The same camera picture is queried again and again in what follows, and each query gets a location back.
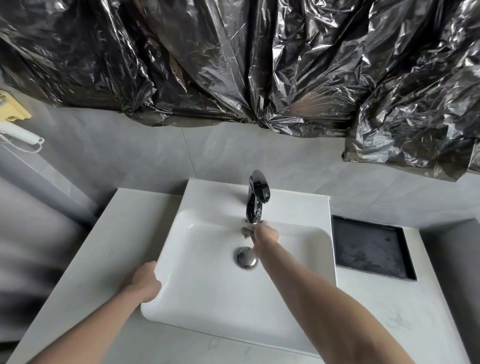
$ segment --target countertop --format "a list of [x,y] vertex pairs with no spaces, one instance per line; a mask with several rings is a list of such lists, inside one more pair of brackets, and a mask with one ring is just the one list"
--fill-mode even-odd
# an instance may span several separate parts
[[[124,276],[158,258],[181,196],[118,189],[7,364],[25,364],[89,315]],[[337,267],[337,282],[367,307],[417,364],[469,360],[416,229],[404,228],[418,281]],[[137,309],[103,363],[321,363],[144,319]]]

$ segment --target left arm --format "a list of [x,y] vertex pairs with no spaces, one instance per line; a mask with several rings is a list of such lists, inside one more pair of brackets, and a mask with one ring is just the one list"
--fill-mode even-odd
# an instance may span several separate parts
[[99,364],[120,329],[142,302],[156,297],[155,262],[138,268],[131,284],[41,351],[28,364]]

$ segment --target left hand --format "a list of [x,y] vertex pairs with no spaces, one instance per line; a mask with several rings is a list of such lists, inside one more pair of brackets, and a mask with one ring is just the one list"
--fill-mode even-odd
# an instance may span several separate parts
[[150,302],[162,288],[162,283],[155,277],[155,266],[156,261],[153,261],[137,268],[132,276],[132,281],[125,287],[126,290],[132,290],[138,294],[140,302]]

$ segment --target faucet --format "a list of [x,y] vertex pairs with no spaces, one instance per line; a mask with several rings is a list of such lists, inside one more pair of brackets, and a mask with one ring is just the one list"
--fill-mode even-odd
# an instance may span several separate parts
[[257,224],[262,219],[262,205],[270,200],[270,188],[263,173],[254,170],[249,178],[247,219],[249,224]]

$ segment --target person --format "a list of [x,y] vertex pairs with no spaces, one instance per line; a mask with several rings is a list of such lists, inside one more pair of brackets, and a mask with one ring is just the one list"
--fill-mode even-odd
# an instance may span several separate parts
[[[275,229],[257,224],[247,235],[285,304],[326,364],[414,364],[365,307],[299,264],[278,243]],[[155,265],[150,262],[138,268],[130,284],[29,363],[100,363],[130,314],[160,292]]]

